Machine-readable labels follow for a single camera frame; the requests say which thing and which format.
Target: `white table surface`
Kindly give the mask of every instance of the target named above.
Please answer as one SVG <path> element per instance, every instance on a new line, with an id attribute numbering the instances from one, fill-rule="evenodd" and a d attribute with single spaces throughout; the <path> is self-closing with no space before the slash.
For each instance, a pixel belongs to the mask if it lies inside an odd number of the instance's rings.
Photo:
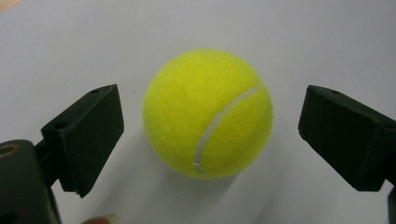
<path id="1" fill-rule="evenodd" d="M 0 141 L 38 143 L 40 128 L 87 91 L 117 83 L 125 133 L 84 199 L 52 187 L 65 224 L 378 223 L 387 196 L 357 192 L 298 134 L 309 84 L 396 119 L 394 0 L 36 1 L 0 15 Z M 272 94 L 264 152 L 240 175 L 197 180 L 165 166 L 142 129 L 145 90 L 190 49 L 230 51 Z"/>

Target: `yellow tennis ball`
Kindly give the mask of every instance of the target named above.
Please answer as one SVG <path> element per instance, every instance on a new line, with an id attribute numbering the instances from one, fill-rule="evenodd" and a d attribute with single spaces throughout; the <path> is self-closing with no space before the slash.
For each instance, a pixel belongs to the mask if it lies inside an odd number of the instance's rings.
<path id="1" fill-rule="evenodd" d="M 268 141 L 271 98 L 255 70 L 228 52 L 197 49 L 166 64 L 143 105 L 148 141 L 185 175 L 235 175 Z"/>

